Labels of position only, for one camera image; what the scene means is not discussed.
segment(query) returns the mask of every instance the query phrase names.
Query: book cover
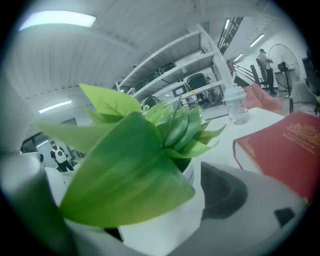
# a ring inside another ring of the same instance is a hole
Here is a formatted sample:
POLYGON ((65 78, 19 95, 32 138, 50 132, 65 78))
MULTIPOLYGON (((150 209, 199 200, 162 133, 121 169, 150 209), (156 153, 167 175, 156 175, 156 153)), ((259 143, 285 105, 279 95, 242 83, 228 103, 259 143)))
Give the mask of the book cover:
POLYGON ((273 177, 306 203, 320 178, 320 118, 293 112, 281 121, 233 141, 241 169, 273 177))

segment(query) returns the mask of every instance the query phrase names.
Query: standing fan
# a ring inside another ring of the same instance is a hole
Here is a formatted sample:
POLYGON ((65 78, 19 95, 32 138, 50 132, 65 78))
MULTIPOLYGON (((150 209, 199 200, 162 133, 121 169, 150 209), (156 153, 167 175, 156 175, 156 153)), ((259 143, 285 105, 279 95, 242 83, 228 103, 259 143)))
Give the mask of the standing fan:
POLYGON ((300 78, 300 68, 295 55, 283 44, 274 44, 269 50, 268 59, 273 61, 271 65, 278 85, 284 89, 282 91, 288 90, 290 94, 292 84, 300 78))

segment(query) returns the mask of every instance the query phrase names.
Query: man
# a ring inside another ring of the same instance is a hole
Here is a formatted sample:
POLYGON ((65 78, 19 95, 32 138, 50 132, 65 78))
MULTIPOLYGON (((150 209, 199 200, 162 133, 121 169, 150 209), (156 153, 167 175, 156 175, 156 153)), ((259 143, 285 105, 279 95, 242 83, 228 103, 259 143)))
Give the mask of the man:
POLYGON ((61 169, 61 171, 67 172, 67 168, 70 171, 74 171, 74 168, 67 160, 64 149, 60 146, 57 146, 54 140, 52 140, 50 144, 52 147, 50 151, 51 158, 53 158, 53 160, 58 164, 58 167, 61 169))
POLYGON ((274 74, 273 74, 272 68, 270 66, 270 63, 274 63, 274 62, 267 57, 264 49, 260 49, 260 54, 258 55, 258 59, 261 61, 262 65, 266 71, 266 74, 267 74, 266 81, 269 85, 270 93, 272 95, 276 95, 277 93, 274 90, 274 74))

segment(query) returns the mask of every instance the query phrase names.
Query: ceiling light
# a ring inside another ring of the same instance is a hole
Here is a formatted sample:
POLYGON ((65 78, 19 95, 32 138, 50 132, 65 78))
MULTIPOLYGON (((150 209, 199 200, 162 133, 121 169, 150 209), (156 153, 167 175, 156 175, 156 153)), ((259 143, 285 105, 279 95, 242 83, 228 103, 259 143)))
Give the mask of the ceiling light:
POLYGON ((40 143, 38 146, 36 146, 37 148, 39 148, 40 146, 42 146, 43 144, 47 143, 49 140, 47 139, 46 141, 40 143))
POLYGON ((31 14, 19 30, 43 24, 72 24, 91 27, 96 17, 66 10, 44 10, 31 14))
POLYGON ((237 58, 235 58, 235 62, 242 56, 242 55, 244 55, 243 53, 241 53, 237 58))
POLYGON ((263 38, 265 35, 261 34, 251 45, 250 47, 254 46, 261 38, 263 38))
POLYGON ((64 105, 67 105, 67 104, 70 104, 71 103, 71 100, 68 100, 68 101, 65 101, 65 102, 61 102, 59 104, 55 104, 55 105, 52 105, 52 106, 48 106, 44 109, 41 109, 39 110, 39 113, 43 113, 43 112, 46 112, 48 110, 52 110, 52 109, 55 109, 55 108, 58 108, 58 107, 61 107, 61 106, 64 106, 64 105))
POLYGON ((225 27, 224 27, 225 30, 227 29, 227 27, 229 25, 229 21, 230 21, 229 19, 226 20, 225 27))

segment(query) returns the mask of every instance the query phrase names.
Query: potted plant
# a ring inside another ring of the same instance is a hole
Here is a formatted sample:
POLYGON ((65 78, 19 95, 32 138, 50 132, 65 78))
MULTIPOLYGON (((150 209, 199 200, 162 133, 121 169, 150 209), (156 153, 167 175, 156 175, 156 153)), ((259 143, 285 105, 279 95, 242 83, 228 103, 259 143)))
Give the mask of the potted plant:
POLYGON ((37 124, 87 155, 59 207, 66 219, 115 228, 155 218, 193 197, 191 158, 208 151, 224 127, 204 131, 208 123, 201 124, 198 108, 162 102, 143 115, 130 95, 80 86, 96 109, 87 110, 91 126, 37 124))

